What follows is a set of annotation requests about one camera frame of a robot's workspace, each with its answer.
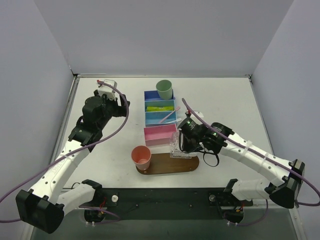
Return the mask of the clear textured plastic box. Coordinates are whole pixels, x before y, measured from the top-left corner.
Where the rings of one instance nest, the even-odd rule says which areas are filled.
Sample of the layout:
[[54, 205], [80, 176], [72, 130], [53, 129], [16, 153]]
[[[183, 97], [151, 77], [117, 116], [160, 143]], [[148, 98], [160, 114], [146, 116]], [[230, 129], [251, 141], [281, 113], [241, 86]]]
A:
[[185, 153], [180, 150], [180, 132], [174, 132], [169, 139], [169, 147], [170, 147], [170, 157], [171, 158], [182, 158], [182, 159], [191, 159], [192, 157], [196, 157], [197, 153]]

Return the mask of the yellow-green toothpaste tube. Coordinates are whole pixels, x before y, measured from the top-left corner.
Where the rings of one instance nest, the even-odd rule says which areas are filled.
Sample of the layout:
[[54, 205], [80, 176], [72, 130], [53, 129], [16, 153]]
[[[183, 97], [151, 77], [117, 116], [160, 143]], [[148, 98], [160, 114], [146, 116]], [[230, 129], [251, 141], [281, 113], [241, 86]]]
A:
[[147, 106], [147, 112], [170, 112], [173, 111], [173, 106]]

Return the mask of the pink plastic cup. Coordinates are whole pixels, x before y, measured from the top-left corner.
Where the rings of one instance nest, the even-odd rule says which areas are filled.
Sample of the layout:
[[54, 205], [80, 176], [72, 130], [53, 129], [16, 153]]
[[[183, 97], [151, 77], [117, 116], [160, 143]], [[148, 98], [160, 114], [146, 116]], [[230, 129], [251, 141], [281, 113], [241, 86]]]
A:
[[152, 154], [150, 149], [144, 145], [136, 146], [131, 152], [132, 161], [141, 171], [145, 171], [149, 168], [151, 156]]

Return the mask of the green plastic cup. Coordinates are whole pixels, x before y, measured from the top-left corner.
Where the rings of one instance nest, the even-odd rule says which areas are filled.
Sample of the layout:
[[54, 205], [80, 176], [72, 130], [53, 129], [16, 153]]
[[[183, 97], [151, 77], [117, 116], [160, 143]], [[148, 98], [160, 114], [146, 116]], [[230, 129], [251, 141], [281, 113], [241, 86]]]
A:
[[167, 79], [160, 80], [156, 84], [156, 90], [162, 100], [170, 100], [173, 96], [172, 83]]

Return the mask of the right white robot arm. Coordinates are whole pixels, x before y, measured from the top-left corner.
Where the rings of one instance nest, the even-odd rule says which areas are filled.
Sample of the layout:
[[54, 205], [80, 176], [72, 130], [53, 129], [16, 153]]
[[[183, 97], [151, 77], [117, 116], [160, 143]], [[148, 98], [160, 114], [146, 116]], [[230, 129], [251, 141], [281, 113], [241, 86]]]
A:
[[214, 155], [232, 158], [262, 175], [261, 179], [231, 179], [225, 187], [239, 201], [254, 199], [272, 200], [275, 204], [292, 209], [295, 206], [303, 181], [305, 163], [296, 159], [278, 158], [241, 138], [232, 129], [214, 122], [214, 131], [192, 118], [185, 118], [178, 126], [182, 152], [211, 151]]

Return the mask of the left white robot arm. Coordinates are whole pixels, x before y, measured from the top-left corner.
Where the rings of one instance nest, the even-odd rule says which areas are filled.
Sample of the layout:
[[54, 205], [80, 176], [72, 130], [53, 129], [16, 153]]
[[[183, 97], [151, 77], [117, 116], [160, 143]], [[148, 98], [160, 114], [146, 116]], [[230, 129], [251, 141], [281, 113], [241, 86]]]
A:
[[78, 165], [94, 149], [105, 141], [102, 131], [112, 118], [129, 117], [129, 102], [126, 96], [109, 99], [96, 90], [94, 96], [85, 100], [82, 116], [71, 131], [58, 158], [41, 173], [29, 190], [20, 190], [15, 197], [20, 219], [48, 234], [61, 225], [65, 215], [83, 204], [96, 206], [101, 203], [102, 185], [86, 179], [79, 186], [62, 193], [68, 179]]

